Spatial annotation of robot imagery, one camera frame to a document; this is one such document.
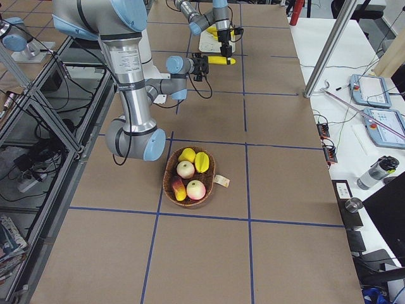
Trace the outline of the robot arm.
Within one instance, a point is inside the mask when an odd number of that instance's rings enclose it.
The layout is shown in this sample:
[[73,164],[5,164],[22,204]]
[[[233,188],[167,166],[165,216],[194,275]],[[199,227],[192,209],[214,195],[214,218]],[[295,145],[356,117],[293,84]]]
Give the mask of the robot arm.
[[123,115],[108,127],[106,144],[115,156],[157,160],[166,134],[149,107],[159,95],[185,100],[187,76],[208,71],[208,57],[171,56],[165,79],[145,79],[139,44],[147,27],[143,1],[54,1],[54,26],[74,38],[97,41],[120,93]]
[[215,25],[218,42],[221,43],[221,55],[226,58],[232,56],[230,16],[226,0],[213,0],[212,9],[206,13],[199,13],[190,1],[175,0],[173,3],[176,9],[180,10],[188,20],[189,28],[193,35],[200,35],[204,30]]

